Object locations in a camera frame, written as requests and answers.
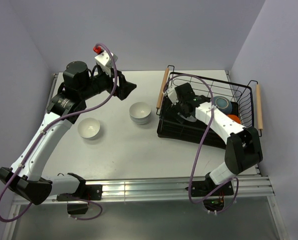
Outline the single white bowl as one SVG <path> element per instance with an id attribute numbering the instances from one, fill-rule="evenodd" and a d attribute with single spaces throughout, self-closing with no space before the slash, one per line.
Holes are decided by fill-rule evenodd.
<path id="1" fill-rule="evenodd" d="M 183 115 L 180 114 L 180 113 L 177 113 L 177 115 L 178 115 L 178 122 L 181 123 L 181 124 L 183 124 L 185 121 L 187 121 L 187 122 L 191 122 L 191 123 L 194 123 L 194 122 L 197 121 L 197 119 L 194 118 L 194 117 L 191 116 L 191 115 L 190 115 L 189 117 L 185 117 L 185 116 L 183 116 Z"/>

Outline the blue ceramic bowl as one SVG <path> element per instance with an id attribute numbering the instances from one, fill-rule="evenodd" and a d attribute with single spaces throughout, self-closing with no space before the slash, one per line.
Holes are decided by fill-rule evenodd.
<path id="1" fill-rule="evenodd" d="M 213 97 L 214 105 L 222 113 L 229 115 L 232 113 L 233 106 L 232 103 L 224 96 L 215 96 Z"/>

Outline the orange bowl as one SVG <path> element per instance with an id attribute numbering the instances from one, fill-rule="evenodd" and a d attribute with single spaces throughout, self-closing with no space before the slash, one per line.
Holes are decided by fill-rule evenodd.
<path id="1" fill-rule="evenodd" d="M 234 122 L 241 124 L 241 120 L 239 119 L 238 116 L 234 115 L 234 114 L 228 114 L 227 117 L 229 117 L 231 120 L 233 120 Z"/>

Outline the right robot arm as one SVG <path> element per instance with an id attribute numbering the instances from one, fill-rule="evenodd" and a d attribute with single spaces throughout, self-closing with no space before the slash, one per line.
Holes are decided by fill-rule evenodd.
<path id="1" fill-rule="evenodd" d="M 214 97 L 196 95 L 189 83 L 166 90 L 172 104 L 184 117 L 192 116 L 212 129 L 226 144 L 224 162 L 212 170 L 205 182 L 206 192 L 216 195 L 222 183 L 263 160 L 258 130 L 245 127 L 224 114 Z"/>

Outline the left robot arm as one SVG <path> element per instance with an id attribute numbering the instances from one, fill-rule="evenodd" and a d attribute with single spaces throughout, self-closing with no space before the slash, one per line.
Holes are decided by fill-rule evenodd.
<path id="1" fill-rule="evenodd" d="M 75 200 L 82 199 L 86 195 L 84 178 L 74 173 L 46 178 L 42 172 L 61 138 L 86 109 L 86 100 L 104 91 L 124 100 L 136 89 L 137 85 L 128 82 L 121 71 L 116 77 L 118 86 L 114 86 L 113 68 L 105 73 L 98 64 L 90 70 L 82 61 L 69 63 L 35 137 L 11 167 L 0 168 L 0 180 L 34 205 L 43 203 L 51 195 L 69 194 Z"/>

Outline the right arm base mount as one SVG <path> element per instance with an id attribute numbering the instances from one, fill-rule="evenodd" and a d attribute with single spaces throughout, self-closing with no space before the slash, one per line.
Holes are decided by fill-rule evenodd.
<path id="1" fill-rule="evenodd" d="M 213 183 L 207 183 L 205 180 L 193 181 L 191 187 L 191 197 L 205 197 L 211 191 L 213 191 L 217 185 Z M 204 207 L 210 211 L 222 210 L 225 206 L 225 196 L 233 196 L 234 190 L 231 182 L 227 182 L 221 188 L 217 189 L 206 200 L 203 201 Z"/>

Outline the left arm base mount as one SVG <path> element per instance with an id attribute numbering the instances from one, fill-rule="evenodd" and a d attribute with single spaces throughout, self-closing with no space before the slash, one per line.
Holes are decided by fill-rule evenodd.
<path id="1" fill-rule="evenodd" d="M 102 185 L 91 184 L 86 185 L 84 189 L 78 193 L 63 193 L 56 197 L 58 202 L 67 202 L 67 213 L 73 216 L 85 215 L 96 201 L 102 198 Z"/>

